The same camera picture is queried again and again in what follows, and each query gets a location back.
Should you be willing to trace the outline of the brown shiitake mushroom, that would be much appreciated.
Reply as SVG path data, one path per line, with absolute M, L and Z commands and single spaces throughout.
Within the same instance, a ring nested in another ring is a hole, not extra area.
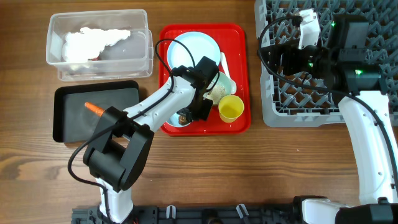
M 185 115 L 179 114 L 179 115 L 178 115 L 178 123 L 179 123 L 179 125 L 182 125 L 182 126 L 183 126 L 183 125 L 188 124 L 189 121 L 187 120 L 187 118 L 186 118 Z

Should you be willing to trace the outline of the pile of white rice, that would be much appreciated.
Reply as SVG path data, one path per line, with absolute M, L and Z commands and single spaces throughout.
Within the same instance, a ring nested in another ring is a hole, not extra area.
M 227 94 L 227 90 L 223 85 L 216 84 L 216 86 L 206 96 L 207 99 L 212 100 L 214 105 L 218 105 L 222 97 Z

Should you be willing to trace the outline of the yellow cup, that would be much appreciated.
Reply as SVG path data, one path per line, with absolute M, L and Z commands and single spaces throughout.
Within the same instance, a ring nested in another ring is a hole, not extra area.
M 232 123 L 243 114 L 244 102 L 236 95 L 224 96 L 218 104 L 218 111 L 222 121 Z

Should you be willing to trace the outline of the green bowl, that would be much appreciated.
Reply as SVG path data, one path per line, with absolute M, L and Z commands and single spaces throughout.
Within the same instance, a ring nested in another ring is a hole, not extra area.
M 225 96 L 230 95 L 231 94 L 231 83 L 230 83 L 229 78 L 223 72 L 220 72 L 220 75 L 219 76 L 216 75 L 216 77 L 211 82 L 211 86 L 214 85 L 216 78 L 218 78 L 216 84 L 223 85 L 226 88 L 227 94 Z

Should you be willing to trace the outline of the orange carrot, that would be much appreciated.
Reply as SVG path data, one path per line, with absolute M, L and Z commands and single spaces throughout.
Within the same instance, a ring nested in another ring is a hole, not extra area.
M 86 102 L 85 107 L 99 117 L 101 117 L 103 115 L 103 113 L 105 112 L 104 109 L 102 109 L 99 106 L 96 106 L 90 102 Z

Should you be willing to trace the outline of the small white tissue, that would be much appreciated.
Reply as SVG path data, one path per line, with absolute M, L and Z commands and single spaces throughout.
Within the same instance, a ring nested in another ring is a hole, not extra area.
M 131 35 L 129 30 L 120 29 L 90 29 L 83 27 L 80 29 L 84 38 L 91 44 L 95 44 L 99 47 L 113 46 L 120 40 L 126 40 Z

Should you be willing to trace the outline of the large white tissue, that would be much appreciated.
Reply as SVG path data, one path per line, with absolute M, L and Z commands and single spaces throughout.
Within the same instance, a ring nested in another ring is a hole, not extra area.
M 69 32 L 65 36 L 62 56 L 64 61 L 70 63 L 87 62 L 89 58 L 98 57 L 103 49 L 104 47 L 89 43 L 81 32 Z

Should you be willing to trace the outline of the red snack wrapper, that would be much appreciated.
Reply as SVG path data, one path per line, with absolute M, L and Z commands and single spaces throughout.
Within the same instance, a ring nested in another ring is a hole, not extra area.
M 96 58 L 89 58 L 88 61 L 98 61 L 100 59 L 100 57 L 96 57 Z

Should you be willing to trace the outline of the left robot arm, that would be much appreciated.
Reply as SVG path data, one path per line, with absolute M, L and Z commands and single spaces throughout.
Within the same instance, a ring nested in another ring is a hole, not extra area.
M 194 67 L 173 68 L 161 88 L 123 111 L 86 105 L 99 116 L 83 163 L 100 187 L 103 223 L 123 223 L 132 212 L 131 187 L 146 165 L 155 132 L 173 114 L 188 122 L 207 120 L 213 102 L 205 94 L 219 73 L 217 64 L 203 57 Z

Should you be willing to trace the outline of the white plastic spoon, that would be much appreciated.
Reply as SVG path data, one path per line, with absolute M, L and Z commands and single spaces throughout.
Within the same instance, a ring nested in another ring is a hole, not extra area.
M 237 85 L 236 82 L 231 78 L 230 72 L 229 72 L 229 68 L 228 68 L 228 63 L 226 60 L 226 55 L 224 54 L 224 52 L 220 53 L 220 62 L 221 62 L 221 66 L 223 67 L 224 70 L 224 74 L 229 78 L 230 83 L 231 83 L 231 94 L 235 94 L 237 91 Z

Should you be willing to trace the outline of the red serving tray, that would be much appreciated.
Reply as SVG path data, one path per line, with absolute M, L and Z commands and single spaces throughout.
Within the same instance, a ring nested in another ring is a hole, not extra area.
M 251 125 L 248 65 L 246 58 L 246 37 L 243 29 L 234 23 L 170 24 L 159 35 L 160 39 L 174 39 L 178 35 L 197 31 L 212 37 L 221 51 L 225 53 L 231 78 L 237 84 L 236 94 L 244 103 L 242 115 L 232 123 L 225 123 L 219 116 L 218 109 L 212 108 L 206 121 L 194 121 L 182 128 L 167 123 L 161 130 L 170 136 L 199 136 L 240 134 Z

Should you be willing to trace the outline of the light blue plate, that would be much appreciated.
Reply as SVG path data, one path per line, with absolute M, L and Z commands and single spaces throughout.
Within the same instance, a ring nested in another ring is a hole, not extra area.
M 207 57 L 220 64 L 221 50 L 216 41 L 202 32 L 186 32 L 175 38 L 182 43 L 193 56 L 195 65 L 198 65 L 202 57 Z M 179 43 L 172 41 L 167 49 L 167 63 L 171 69 L 181 65 L 192 67 L 193 62 L 188 51 Z

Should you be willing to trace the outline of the clear plastic bin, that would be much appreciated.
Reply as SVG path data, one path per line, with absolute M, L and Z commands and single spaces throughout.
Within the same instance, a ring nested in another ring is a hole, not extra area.
M 131 31 L 130 37 L 105 46 L 98 61 L 66 62 L 62 56 L 65 36 L 90 29 Z M 46 61 L 58 70 L 61 81 L 143 78 L 152 75 L 153 41 L 147 13 L 143 9 L 66 12 L 50 18 L 47 32 Z

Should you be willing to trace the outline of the black plastic tray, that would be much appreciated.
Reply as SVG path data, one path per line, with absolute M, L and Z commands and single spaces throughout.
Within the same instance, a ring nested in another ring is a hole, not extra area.
M 71 143 L 92 136 L 99 117 L 85 107 L 89 102 L 102 109 L 123 110 L 139 102 L 139 85 L 133 80 L 65 86 L 54 96 L 53 140 Z

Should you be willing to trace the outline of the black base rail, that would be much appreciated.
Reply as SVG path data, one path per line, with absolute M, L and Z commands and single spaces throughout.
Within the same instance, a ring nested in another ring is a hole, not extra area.
M 202 223 L 302 223 L 291 204 L 235 207 L 168 207 L 136 206 L 122 223 L 202 224 Z

